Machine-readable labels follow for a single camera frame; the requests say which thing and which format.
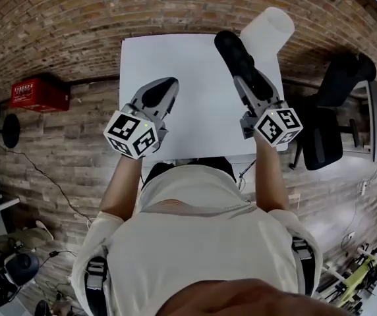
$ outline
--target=black office chair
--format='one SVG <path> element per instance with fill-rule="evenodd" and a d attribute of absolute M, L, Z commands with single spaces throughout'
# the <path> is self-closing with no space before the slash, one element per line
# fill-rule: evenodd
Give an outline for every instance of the black office chair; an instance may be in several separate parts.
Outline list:
<path fill-rule="evenodd" d="M 376 78 L 373 61 L 364 54 L 357 58 L 352 53 L 338 55 L 329 65 L 319 91 L 311 96 L 292 102 L 304 128 L 297 136 L 295 169 L 304 154 L 308 170 L 318 170 L 342 158 L 341 133 L 353 135 L 355 147 L 360 146 L 359 131 L 353 119 L 350 126 L 339 126 L 335 111 L 329 107 L 340 107 L 357 83 Z"/>

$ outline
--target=brick wall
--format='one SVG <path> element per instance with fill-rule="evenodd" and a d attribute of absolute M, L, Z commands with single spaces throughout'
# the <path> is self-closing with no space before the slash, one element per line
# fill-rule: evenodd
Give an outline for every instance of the brick wall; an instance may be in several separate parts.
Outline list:
<path fill-rule="evenodd" d="M 0 0 L 0 100 L 40 72 L 66 81 L 117 74 L 124 38 L 240 32 L 269 6 L 296 25 L 279 54 L 283 77 L 319 83 L 331 54 L 345 49 L 377 66 L 377 6 L 369 0 Z"/>

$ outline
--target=shoulder strap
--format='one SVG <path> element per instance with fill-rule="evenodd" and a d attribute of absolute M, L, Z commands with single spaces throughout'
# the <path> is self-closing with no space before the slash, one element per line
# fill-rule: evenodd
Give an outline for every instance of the shoulder strap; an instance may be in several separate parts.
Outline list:
<path fill-rule="evenodd" d="M 293 255 L 297 264 L 299 292 L 311 296 L 314 288 L 314 271 L 316 268 L 313 249 L 307 241 L 293 237 Z"/>
<path fill-rule="evenodd" d="M 107 260 L 102 256 L 93 257 L 86 268 L 84 288 L 90 311 L 94 316 L 107 316 L 107 301 L 103 284 L 107 279 Z"/>

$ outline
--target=white paper cup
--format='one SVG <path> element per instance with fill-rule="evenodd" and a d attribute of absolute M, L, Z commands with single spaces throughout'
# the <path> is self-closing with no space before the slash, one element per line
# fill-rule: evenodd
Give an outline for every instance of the white paper cup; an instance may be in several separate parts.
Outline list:
<path fill-rule="evenodd" d="M 287 13 L 269 7 L 241 31 L 240 38 L 256 62 L 268 61 L 276 56 L 294 31 L 294 22 Z"/>

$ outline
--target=white shirt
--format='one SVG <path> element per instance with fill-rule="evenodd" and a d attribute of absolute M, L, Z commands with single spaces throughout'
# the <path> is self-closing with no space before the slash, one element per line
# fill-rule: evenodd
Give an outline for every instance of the white shirt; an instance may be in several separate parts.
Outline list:
<path fill-rule="evenodd" d="M 314 250 L 316 289 L 322 253 L 294 213 L 246 203 L 223 171 L 175 167 L 146 185 L 127 222 L 98 215 L 74 263 L 72 286 L 91 315 L 85 269 L 105 247 L 114 315 L 154 316 L 175 293 L 203 280 L 259 278 L 296 293 L 292 236 Z"/>

